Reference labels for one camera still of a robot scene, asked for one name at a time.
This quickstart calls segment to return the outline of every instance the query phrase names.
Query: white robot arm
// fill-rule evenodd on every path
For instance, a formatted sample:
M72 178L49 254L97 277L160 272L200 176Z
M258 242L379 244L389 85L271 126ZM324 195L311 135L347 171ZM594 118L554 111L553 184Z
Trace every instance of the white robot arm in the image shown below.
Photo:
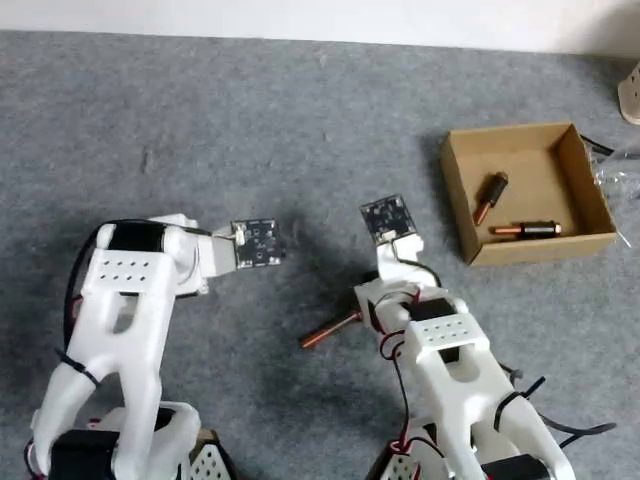
M51 480L190 476L199 415L187 404L160 402L174 301L207 293L210 277L275 265L283 256L273 220L232 222L213 234L197 227L172 215L110 222L95 232L82 303L65 335L68 347L59 352L61 363L32 425L38 470ZM79 409L111 373L119 375L125 407L92 431L73 430Z
M347 318L381 336L380 353L396 367L407 410L399 438L367 480L575 480L528 400L541 382L524 394L515 391L465 302L417 263L423 242L402 198L361 210L376 243L378 275L355 287L358 306ZM325 326L303 346L331 330ZM403 370L419 383L425 417L409 418Z

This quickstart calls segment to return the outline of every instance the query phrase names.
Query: black cable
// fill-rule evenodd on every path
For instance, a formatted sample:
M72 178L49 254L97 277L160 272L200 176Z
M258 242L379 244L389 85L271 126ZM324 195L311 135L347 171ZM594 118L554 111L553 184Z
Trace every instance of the black cable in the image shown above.
M393 250L393 256L395 257L396 261L398 261L400 263L404 263L405 265L411 265L412 267L418 267L418 268L421 268L423 270L426 270L431 275L433 275L433 278L436 281L436 285L438 287L442 288L442 281L440 280L440 276L435 272L435 270L433 270L432 268L430 268L427 265L424 265L424 264L422 264L420 262L414 262L413 260L407 260L406 258L398 257L398 251L396 250L396 244L395 244L396 240L398 240L398 239L395 238L395 239L391 240L391 249Z
M100 382L98 381L98 379L96 377L94 377L93 374L89 370L87 370L87 367L85 367L82 363L76 362L74 359L69 357L66 353L64 353L59 348L56 348L54 350L55 350L56 354L58 355L58 357L60 357L60 361L62 363L65 363L65 364L69 365L76 372L78 372L78 373L84 375L85 377L87 377L89 380L91 380L91 383L93 383L96 386L96 388L98 388L100 386Z
M380 355L382 356L382 358L384 358L385 360L391 360L391 362L393 363L393 368L396 372L396 375L398 376L398 383L400 384L400 392L402 393L402 402L404 404L404 422L402 425L402 430L400 431L400 438L394 442L391 442L390 444L391 450L395 454L406 455L406 451L409 450L409 447L411 446L411 444L415 441L419 441L431 447L441 458L445 458L444 453L442 453L442 450L440 450L435 443L423 437L410 438L405 444L400 445L399 451L396 451L396 449L393 447L394 443L399 444L400 442L404 442L404 439L407 436L408 428L409 428L409 413L410 413L409 400L407 398L407 391L404 386L404 381L402 379L402 372L400 371L400 365L398 365L398 359L397 359L397 357L399 356L399 353L397 353L397 350L402 345L404 345L404 340L395 344L394 347L391 349L391 354L388 356L384 354L384 345L390 338L393 338L397 335L401 335L403 333L404 333L404 330L399 330L397 332L393 332L385 335L382 341L380 342L380 347L379 347Z
M95 240L96 240L96 237L98 236L98 232L100 231L100 228L102 228L104 225L107 225L107 224L113 224L116 226L122 225L122 224L139 224L139 225L160 224L160 225L164 225L165 227L169 227L169 226L178 227L184 230L185 232L192 233L194 235L204 235L204 236L212 235L211 232L200 229L200 228L181 227L179 225L172 225L169 223L156 222L153 220L144 220L139 218L110 220L108 222L104 222L98 225L98 227L96 227L93 230L93 232L91 232L91 235L89 235L89 238L87 238L87 240L84 242L84 244L80 248L80 251L78 252L78 256L76 257L76 260L73 262L73 266L71 267L71 272L69 273L69 280L67 281L67 288L64 295L64 312L63 312L63 324L62 324L65 350L69 346L69 342L71 341L71 335L73 333L73 326L74 326L73 297L74 297L74 292L76 288L76 283L78 281L78 274L80 273L80 268L82 267L82 263L86 258L87 253L95 243Z
M584 140L585 142L590 144L592 147L594 147L593 148L594 151L601 153L602 155L609 156L614 152L613 148L607 147L606 145L602 145L601 143L598 143L595 140L590 139L586 135L580 135L580 138L582 138L582 140Z
M505 372L509 374L509 383L511 383L511 385L513 385L514 387L516 386L516 380L519 380L524 376L524 373L522 373L522 370L518 370L517 368L510 368L506 366L504 363L500 363L500 362L498 362L498 365L500 365L500 368L502 368Z
M24 446L24 450L22 452L22 459L24 460L24 466L27 468L27 472L29 473L29 476L31 477L31 479L35 480L38 478L38 474L35 472L33 467L31 467L31 462L29 461L29 448L31 448L31 445L33 445L33 438L31 438L31 440L29 440L27 444Z
M551 420L549 417L546 417L539 412L538 412L538 415L540 415L540 418L542 418L542 421L548 427L551 427L554 430L558 430L559 432L571 434L571 437L567 438L562 443L560 443L560 448L564 448L567 445L572 444L576 440L580 440L582 437L600 435L601 433L605 433L610 430L613 430L618 426L617 423L610 422L610 423L603 423L601 425L596 425L595 427L590 427L590 428L575 428L575 427L563 425L562 423L558 423L554 420Z
M513 374L515 372L522 373L520 370L510 368L510 367L508 367L508 366L506 366L506 365L504 365L502 363L500 363L499 365L507 373L510 373L510 374ZM502 413L502 410L504 409L504 407L506 407L508 403L510 403L512 400L514 400L514 398L517 398L518 396L523 396L523 397L528 399L538 388L540 388L540 386L545 381L546 381L545 377L540 377L524 393L513 392L512 394L508 395L505 398L505 400L507 400L507 399L509 399L509 400L508 401L503 400L500 403L500 405L498 405L498 410L500 411L500 413ZM571 445L576 440L580 440L582 437L600 435L601 433L605 433L605 432L608 432L610 430L613 430L614 428L616 428L618 426L618 424L615 423L615 422L609 422L609 423L603 423L603 424L600 424L600 425L596 425L595 427L590 427L590 428L576 428L576 427L570 427L568 425L564 425L562 423L556 422L555 420L552 420L549 417L543 415L539 411L538 411L538 415L540 415L540 418L542 419L542 421L544 422L544 424L547 427L553 428L554 430L557 430L559 432L568 433L568 434L571 435L571 437L567 438L566 440L562 441L559 444L560 448L565 448L566 446ZM498 414L497 411L496 411L496 419L494 420L494 428L496 430L498 430L496 425L499 425L499 414Z

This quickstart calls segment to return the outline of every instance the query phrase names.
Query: white wall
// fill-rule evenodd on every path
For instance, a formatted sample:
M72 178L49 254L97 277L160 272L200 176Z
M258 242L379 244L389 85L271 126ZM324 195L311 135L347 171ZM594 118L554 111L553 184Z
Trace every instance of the white wall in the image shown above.
M640 57L640 0L0 0L0 28Z

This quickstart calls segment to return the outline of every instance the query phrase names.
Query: black circuit board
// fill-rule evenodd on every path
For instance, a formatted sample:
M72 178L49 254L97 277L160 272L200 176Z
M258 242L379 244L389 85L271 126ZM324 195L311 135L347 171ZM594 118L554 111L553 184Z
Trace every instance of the black circuit board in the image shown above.
M238 268L279 265L284 258L280 229L273 219L231 222Z
M392 195L360 207L367 228L378 245L416 233L409 210L400 195Z

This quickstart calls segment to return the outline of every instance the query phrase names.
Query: brown cardboard box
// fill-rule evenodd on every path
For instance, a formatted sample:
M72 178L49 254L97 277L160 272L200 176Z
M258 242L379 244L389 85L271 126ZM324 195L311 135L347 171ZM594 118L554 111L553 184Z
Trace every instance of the brown cardboard box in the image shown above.
M587 255L616 237L611 214L593 180L589 157L570 123L454 130L444 143L442 168L471 265L501 265ZM472 213L484 182L509 176L500 201L479 227ZM557 238L505 239L489 227L555 220Z

